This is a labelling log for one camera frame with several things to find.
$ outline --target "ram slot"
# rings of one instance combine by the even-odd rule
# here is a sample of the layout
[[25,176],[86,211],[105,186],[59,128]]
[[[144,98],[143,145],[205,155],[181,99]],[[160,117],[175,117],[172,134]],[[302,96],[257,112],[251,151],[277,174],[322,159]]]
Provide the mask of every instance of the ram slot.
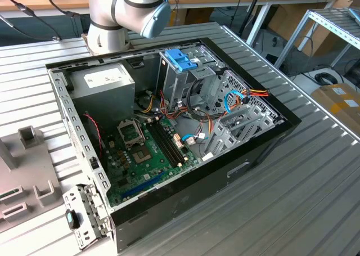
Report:
[[179,166],[179,163],[185,162],[182,154],[159,123],[148,124],[147,129],[173,168]]

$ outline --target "blue clip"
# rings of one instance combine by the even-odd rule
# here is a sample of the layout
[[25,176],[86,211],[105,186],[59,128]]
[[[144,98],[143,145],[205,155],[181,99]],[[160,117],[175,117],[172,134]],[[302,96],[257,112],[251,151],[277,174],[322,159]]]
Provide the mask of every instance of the blue clip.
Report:
[[187,55],[182,53],[179,49],[166,50],[165,56],[171,60],[171,62],[180,70],[181,72],[191,69],[196,69],[197,64],[194,64],[189,60]]

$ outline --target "metal shelf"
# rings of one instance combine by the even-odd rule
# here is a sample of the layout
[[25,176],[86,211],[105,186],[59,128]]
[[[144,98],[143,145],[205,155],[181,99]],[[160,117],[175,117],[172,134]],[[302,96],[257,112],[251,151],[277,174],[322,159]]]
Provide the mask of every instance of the metal shelf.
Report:
[[[277,59],[274,65],[276,68],[279,68],[284,62],[286,56],[290,53],[294,42],[300,36],[303,28],[306,26],[310,19],[315,21],[315,24],[310,28],[309,32],[306,35],[307,37],[311,37],[317,26],[322,25],[324,28],[333,32],[335,35],[349,43],[349,45],[346,46],[346,48],[334,60],[331,66],[334,66],[340,60],[340,58],[346,53],[350,46],[354,46],[360,50],[360,25],[357,24],[355,19],[353,19],[348,14],[347,9],[329,8],[313,11],[308,10],[305,13],[298,27],[295,29],[294,33],[292,34],[279,58]],[[307,41],[308,38],[304,38],[298,50],[301,51]]]
[[[199,37],[212,39],[302,123],[263,164],[122,255],[356,255],[359,138],[223,26],[176,26],[153,40],[130,33],[135,48]],[[23,124],[40,128],[63,191],[86,183],[44,68],[89,56],[85,43],[71,39],[3,47],[0,56],[0,135]],[[64,213],[61,206],[2,233],[0,251],[78,255]],[[113,241],[104,239],[82,253],[115,255]]]

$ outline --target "ribbed metal surface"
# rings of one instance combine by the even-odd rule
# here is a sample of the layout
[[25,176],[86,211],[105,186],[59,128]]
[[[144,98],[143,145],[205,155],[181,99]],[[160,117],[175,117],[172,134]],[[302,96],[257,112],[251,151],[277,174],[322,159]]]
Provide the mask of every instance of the ribbed metal surface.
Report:
[[309,17],[360,50],[360,25],[345,8],[314,10]]
[[[169,28],[151,41],[130,37],[137,48],[209,37],[303,121],[262,165],[124,255],[356,255],[360,145],[354,137],[216,23]],[[85,180],[43,64],[82,56],[88,53],[81,39],[0,48],[0,135],[29,124],[44,131],[64,190]],[[61,206],[1,234],[0,251],[80,253],[64,211]],[[84,254],[114,255],[113,242],[101,240]]]

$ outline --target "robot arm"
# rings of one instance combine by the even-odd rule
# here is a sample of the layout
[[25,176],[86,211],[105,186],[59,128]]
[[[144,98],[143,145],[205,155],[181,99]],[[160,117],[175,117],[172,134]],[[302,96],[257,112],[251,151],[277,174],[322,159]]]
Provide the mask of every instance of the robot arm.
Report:
[[88,45],[94,53],[124,51],[127,29],[155,38],[167,25],[170,5],[163,0],[89,0]]

